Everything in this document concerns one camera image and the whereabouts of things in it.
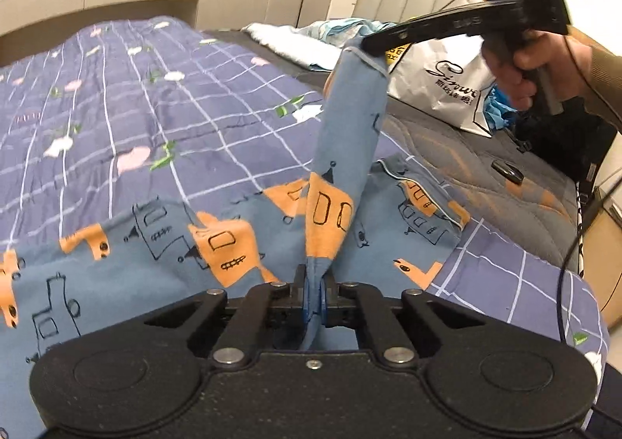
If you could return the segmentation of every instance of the white shopping bag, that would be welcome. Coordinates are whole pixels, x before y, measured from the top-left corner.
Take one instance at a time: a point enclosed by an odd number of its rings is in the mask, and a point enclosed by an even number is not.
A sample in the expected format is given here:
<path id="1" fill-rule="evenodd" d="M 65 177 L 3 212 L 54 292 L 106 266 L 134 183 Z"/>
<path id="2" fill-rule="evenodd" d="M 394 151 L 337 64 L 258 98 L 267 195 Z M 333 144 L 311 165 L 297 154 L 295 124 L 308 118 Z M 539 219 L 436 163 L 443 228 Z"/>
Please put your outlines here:
<path id="1" fill-rule="evenodd" d="M 494 77 L 481 57 L 479 36 L 432 39 L 387 53 L 389 94 L 478 135 L 491 136 L 484 101 Z"/>

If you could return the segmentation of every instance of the hand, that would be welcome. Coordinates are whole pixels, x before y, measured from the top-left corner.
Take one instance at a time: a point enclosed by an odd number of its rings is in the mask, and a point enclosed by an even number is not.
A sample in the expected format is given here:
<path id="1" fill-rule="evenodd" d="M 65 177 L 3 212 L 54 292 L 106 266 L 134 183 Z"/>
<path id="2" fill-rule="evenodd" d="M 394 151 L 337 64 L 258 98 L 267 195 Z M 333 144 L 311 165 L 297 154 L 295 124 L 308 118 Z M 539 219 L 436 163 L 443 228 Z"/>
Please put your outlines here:
<path id="1" fill-rule="evenodd" d="M 589 79 L 592 49 L 573 37 L 568 37 L 568 43 L 579 68 Z M 486 49 L 485 44 L 481 54 L 490 72 L 496 77 L 501 91 L 508 95 L 512 106 L 519 111 L 526 111 L 531 107 L 531 97 L 536 95 L 536 85 L 524 79 L 518 68 L 533 70 L 545 66 L 549 72 L 553 91 L 559 100 L 582 95 L 587 88 L 568 55 L 564 37 L 558 34 L 534 32 L 532 42 L 514 53 L 514 65 L 502 64 L 494 53 Z"/>

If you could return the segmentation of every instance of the blue fabric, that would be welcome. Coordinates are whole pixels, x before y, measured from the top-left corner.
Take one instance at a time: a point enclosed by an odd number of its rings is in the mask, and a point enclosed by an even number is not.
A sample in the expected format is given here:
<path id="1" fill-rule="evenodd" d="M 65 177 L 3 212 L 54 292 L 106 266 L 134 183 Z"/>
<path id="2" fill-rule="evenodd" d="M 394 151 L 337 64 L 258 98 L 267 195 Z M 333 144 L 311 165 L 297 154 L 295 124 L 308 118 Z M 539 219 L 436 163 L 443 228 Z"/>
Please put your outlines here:
<path id="1" fill-rule="evenodd" d="M 508 97 L 495 84 L 484 101 L 484 117 L 491 132 L 509 126 L 511 119 L 508 115 L 516 112 Z"/>
<path id="2" fill-rule="evenodd" d="M 309 26 L 298 29 L 299 34 L 303 34 L 313 39 L 321 40 L 327 44 L 343 47 L 350 39 L 364 37 L 377 31 L 394 26 L 395 23 L 384 23 L 382 21 L 371 21 L 357 17 L 347 17 L 343 19 L 329 19 L 327 21 L 316 21 Z"/>

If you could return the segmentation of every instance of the white towel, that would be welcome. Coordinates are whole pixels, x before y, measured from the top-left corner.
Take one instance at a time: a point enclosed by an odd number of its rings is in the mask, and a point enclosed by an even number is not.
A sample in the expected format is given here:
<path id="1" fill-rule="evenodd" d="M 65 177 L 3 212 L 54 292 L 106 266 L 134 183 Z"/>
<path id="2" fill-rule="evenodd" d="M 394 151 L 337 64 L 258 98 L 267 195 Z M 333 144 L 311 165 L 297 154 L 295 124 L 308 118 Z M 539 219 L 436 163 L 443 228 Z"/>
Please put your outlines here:
<path id="1" fill-rule="evenodd" d="M 255 42 L 277 55 L 309 70 L 329 72 L 335 68 L 341 49 L 320 40 L 296 33 L 291 26 L 251 23 L 243 28 Z"/>

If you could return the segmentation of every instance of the sleeve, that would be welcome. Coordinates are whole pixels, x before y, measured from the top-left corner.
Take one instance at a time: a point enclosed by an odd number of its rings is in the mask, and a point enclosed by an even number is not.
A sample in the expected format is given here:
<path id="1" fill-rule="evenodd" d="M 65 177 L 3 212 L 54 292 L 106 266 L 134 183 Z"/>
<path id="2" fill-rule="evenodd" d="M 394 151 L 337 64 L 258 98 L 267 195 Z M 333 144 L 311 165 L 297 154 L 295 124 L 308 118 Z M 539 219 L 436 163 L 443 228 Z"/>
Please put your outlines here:
<path id="1" fill-rule="evenodd" d="M 585 95 L 586 110 L 600 116 L 622 132 L 622 57 L 592 47 L 590 77 L 592 87 L 611 107 L 607 107 L 598 95 L 589 90 Z"/>

